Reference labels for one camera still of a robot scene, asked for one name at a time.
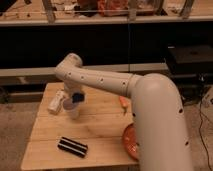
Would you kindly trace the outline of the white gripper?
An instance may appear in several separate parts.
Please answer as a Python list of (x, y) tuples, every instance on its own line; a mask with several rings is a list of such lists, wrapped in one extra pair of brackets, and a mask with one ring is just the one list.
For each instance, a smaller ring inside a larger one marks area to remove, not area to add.
[(82, 85), (75, 81), (67, 81), (64, 83), (64, 90), (69, 97), (72, 97), (75, 93), (83, 93)]

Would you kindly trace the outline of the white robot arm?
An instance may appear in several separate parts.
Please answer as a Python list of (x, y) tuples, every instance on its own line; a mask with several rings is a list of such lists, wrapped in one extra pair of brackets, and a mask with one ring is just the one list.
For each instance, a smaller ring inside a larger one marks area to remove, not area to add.
[(194, 171), (181, 95), (167, 76), (89, 70), (71, 53), (56, 67), (67, 85), (76, 82), (131, 100), (140, 171)]

